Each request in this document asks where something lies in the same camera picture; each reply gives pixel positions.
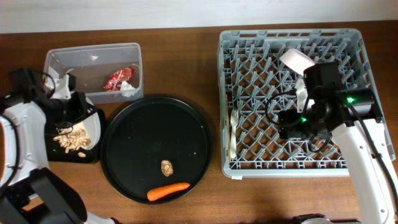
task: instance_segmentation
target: plastic dish rack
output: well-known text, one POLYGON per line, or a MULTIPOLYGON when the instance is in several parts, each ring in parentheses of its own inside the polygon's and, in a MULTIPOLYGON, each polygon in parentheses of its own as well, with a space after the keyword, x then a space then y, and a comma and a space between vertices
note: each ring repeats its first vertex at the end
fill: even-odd
MULTIPOLYGON (((356 29, 227 30, 218 44, 218 86, 221 112, 221 169, 233 179, 243 177, 349 176, 338 147, 328 144, 312 153, 306 141, 279 138, 277 127, 264 117, 264 104, 276 93, 291 90, 300 75, 279 57, 290 48, 315 63, 336 62, 347 89, 371 88, 380 104, 361 33, 356 29), (237 156, 229 160, 228 114, 237 108, 237 156)), ((294 96, 271 102, 269 113, 296 107, 294 96)), ((386 127, 387 148, 395 159, 386 127)), ((314 141, 313 149, 324 141, 314 141)))

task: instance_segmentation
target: red wrapper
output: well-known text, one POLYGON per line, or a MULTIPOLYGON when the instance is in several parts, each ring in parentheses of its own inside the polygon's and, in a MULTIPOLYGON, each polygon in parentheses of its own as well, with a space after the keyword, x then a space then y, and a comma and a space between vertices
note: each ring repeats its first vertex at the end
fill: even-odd
POLYGON ((104 87, 105 91, 120 90, 120 86, 121 86, 122 82, 130 80, 133 73, 134 73, 133 67, 128 67, 128 68, 125 68, 122 70, 118 70, 113 75, 111 75, 111 78, 106 83, 106 85, 104 87))

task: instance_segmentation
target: wooden table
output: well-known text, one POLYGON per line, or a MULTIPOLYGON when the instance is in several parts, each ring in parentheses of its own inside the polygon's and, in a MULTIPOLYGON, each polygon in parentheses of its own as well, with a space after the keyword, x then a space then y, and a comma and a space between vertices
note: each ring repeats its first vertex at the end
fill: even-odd
MULTIPOLYGON (((51 169, 82 197, 87 209, 123 223, 288 223, 293 216, 322 213, 333 220, 359 218, 350 178, 231 180, 221 173, 220 106, 216 50, 230 29, 357 28, 362 32, 393 145, 398 147, 398 21, 285 24, 189 29, 105 30, 0 35, 0 95, 10 91, 7 73, 42 69, 48 50, 137 42, 144 67, 144 93, 181 98, 198 108, 214 138, 210 168, 185 197, 163 205, 124 198, 105 179, 100 163, 50 162, 51 169)), ((129 103, 98 105, 108 122, 129 103)))

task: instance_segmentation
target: fork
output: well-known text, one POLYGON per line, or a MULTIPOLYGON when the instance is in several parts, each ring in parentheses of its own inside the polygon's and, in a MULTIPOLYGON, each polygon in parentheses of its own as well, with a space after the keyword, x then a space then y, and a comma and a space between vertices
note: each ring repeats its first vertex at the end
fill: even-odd
POLYGON ((231 127, 232 127, 231 141, 229 142, 229 147, 230 147, 229 155, 231 156, 231 158, 236 157, 236 127, 238 125, 238 121, 239 121, 238 110, 233 109, 231 113, 231 127))

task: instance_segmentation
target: orange carrot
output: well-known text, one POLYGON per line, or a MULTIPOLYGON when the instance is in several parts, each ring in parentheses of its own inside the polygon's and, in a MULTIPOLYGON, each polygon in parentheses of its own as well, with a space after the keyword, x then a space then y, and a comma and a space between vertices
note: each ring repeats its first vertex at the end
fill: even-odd
POLYGON ((177 183, 177 184, 171 184, 168 186, 164 186, 164 187, 158 187, 155 189, 152 189, 150 191, 148 191, 148 200, 150 200, 151 202, 162 198, 168 194, 177 192, 179 190, 185 190, 187 188, 189 188, 190 184, 188 183, 177 183))

